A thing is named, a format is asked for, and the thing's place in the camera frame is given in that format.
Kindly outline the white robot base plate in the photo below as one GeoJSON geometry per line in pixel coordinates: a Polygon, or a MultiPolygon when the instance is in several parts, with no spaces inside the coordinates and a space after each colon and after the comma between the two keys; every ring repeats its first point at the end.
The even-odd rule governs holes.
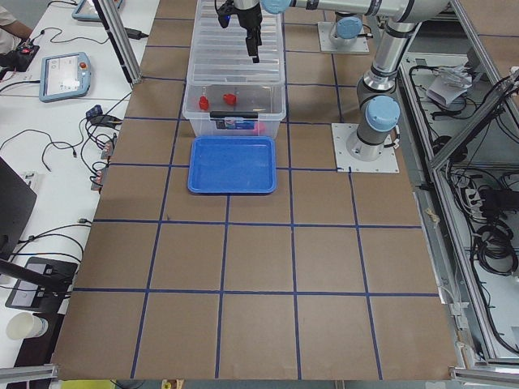
{"type": "Polygon", "coordinates": [[[398,140],[387,133],[384,143],[371,146],[357,134],[357,123],[333,123],[332,141],[338,172],[399,173],[396,149],[398,140]]]}

